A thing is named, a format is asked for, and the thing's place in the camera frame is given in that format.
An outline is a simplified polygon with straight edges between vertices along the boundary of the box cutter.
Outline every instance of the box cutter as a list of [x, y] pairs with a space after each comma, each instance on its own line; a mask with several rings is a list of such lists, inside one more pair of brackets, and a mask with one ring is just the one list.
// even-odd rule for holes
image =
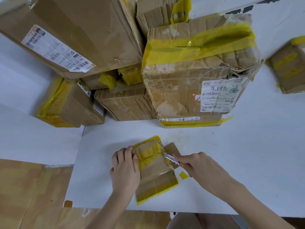
[[173, 156], [171, 156], [171, 155], [169, 155], [169, 154], [167, 154], [167, 153], [163, 153], [163, 155], [164, 155], [168, 160], [170, 160], [171, 162], [173, 162], [173, 163], [179, 165], [179, 161], [178, 161], [176, 158], [174, 158]]

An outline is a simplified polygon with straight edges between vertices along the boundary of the peeling black strip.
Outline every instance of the peeling black strip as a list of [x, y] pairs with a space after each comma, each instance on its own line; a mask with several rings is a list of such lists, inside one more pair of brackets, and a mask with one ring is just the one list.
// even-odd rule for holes
[[242, 11], [242, 9], [237, 9], [237, 10], [227, 12], [226, 14], [239, 14], [241, 11]]
[[245, 8], [244, 8], [244, 11], [243, 11], [242, 13], [249, 12], [250, 10], [253, 9], [253, 6], [254, 6], [254, 5], [250, 5], [250, 6], [245, 7]]
[[270, 2], [276, 2], [276, 1], [279, 1], [279, 0], [265, 0], [265, 1], [261, 1], [261, 2], [259, 2], [259, 3], [257, 3], [257, 4], [264, 4], [264, 3], [266, 3], [266, 4], [269, 4]]

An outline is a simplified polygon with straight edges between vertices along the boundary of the damaged cardboard box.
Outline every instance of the damaged cardboard box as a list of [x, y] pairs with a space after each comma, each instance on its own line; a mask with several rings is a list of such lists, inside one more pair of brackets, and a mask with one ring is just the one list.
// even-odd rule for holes
[[192, 9], [191, 0], [138, 0], [137, 21], [147, 37], [148, 30], [186, 22]]
[[[172, 144], [168, 145], [168, 150], [178, 153], [176, 146]], [[134, 145], [132, 154], [138, 156], [141, 175], [140, 185], [135, 193], [137, 204], [178, 185], [173, 163], [163, 156], [164, 152], [161, 139], [158, 136]]]
[[49, 85], [36, 117], [54, 127], [69, 128], [102, 124], [105, 114], [85, 84], [57, 76]]
[[117, 121], [156, 119], [156, 112], [143, 83], [127, 86], [120, 80], [112, 91], [97, 90], [94, 98]]
[[142, 76], [158, 119], [196, 123], [233, 109], [264, 62], [251, 23], [223, 15], [149, 31]]
[[140, 63], [135, 0], [4, 0], [0, 32], [76, 79]]
[[81, 80], [87, 84], [91, 90], [104, 88], [109, 88], [109, 90], [112, 90], [116, 84], [117, 76], [117, 70], [111, 70], [95, 75], [89, 75], [83, 77]]
[[305, 92], [305, 36], [290, 40], [269, 62], [284, 94]]
[[143, 82], [141, 63], [119, 68], [117, 71], [119, 72], [119, 75], [122, 75], [122, 79], [127, 86]]

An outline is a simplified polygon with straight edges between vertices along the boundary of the white label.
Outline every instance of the white label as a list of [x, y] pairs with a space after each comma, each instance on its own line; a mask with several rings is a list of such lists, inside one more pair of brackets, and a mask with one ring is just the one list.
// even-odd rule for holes
[[86, 95], [90, 97], [91, 90], [86, 86], [86, 84], [82, 81], [78, 81], [77, 84], [82, 88], [82, 90], [86, 93]]
[[246, 77], [203, 81], [200, 112], [230, 112], [247, 81]]
[[93, 107], [95, 110], [97, 110], [102, 116], [104, 115], [105, 108], [97, 102], [97, 100], [94, 100]]
[[22, 44], [70, 72], [86, 73], [96, 67], [88, 59], [37, 25], [32, 27]]
[[159, 121], [194, 121], [194, 120], [200, 120], [200, 117], [185, 117], [185, 118], [159, 119]]

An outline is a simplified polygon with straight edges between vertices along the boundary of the finger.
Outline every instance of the finger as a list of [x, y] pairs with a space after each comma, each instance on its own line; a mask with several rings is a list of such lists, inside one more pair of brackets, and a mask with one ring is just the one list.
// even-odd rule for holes
[[133, 146], [128, 146], [125, 150], [125, 161], [131, 161], [132, 160], [132, 149]]
[[191, 162], [194, 159], [194, 155], [195, 154], [182, 156], [180, 154], [173, 154], [173, 157], [176, 158], [180, 162], [191, 164]]
[[140, 169], [139, 169], [139, 160], [138, 160], [138, 156], [136, 154], [132, 158], [132, 163], [134, 164], [135, 172], [139, 173], [140, 172]]
[[194, 176], [195, 171], [194, 171], [194, 168], [190, 164], [180, 162], [179, 165], [183, 169], [185, 169], [186, 172], [188, 172], [189, 177], [193, 177]]
[[112, 176], [113, 172], [114, 172], [114, 168], [112, 167], [112, 168], [109, 170], [110, 177]]
[[125, 152], [126, 148], [121, 148], [118, 152], [117, 152], [117, 159], [120, 162], [124, 162], [124, 152]]
[[117, 165], [119, 164], [119, 161], [117, 159], [117, 151], [112, 155], [111, 161], [112, 161], [113, 167], [114, 168], [117, 167]]

